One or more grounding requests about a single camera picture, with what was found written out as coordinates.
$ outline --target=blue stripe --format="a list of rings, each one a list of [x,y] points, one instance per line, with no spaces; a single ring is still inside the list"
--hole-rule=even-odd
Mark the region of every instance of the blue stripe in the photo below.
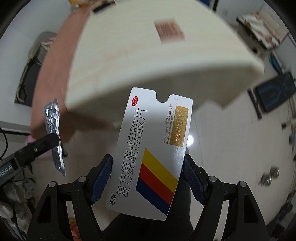
[[[138,178],[136,191],[140,193],[148,202],[150,202],[159,211],[168,214],[170,205],[156,194],[141,178]]]

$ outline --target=tricolor stripe logo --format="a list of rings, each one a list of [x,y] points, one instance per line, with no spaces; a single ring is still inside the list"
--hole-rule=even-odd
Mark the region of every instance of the tricolor stripe logo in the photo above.
[[[145,148],[136,191],[165,215],[178,180]]]

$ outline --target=otc logo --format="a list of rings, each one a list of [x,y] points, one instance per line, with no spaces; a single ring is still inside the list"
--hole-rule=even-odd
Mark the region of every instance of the otc logo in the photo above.
[[[134,96],[132,101],[131,101],[131,105],[132,106],[136,106],[136,104],[138,103],[138,97],[137,96]]]

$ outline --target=brown square sticker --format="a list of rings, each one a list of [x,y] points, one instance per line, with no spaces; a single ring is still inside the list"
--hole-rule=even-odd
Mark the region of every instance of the brown square sticker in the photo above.
[[[161,42],[174,39],[185,39],[175,20],[154,21]]]

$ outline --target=red stripe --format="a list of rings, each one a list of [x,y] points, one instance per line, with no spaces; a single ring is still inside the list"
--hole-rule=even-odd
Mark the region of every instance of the red stripe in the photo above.
[[[139,178],[141,178],[158,196],[169,205],[172,203],[174,193],[167,188],[143,163],[141,165]]]

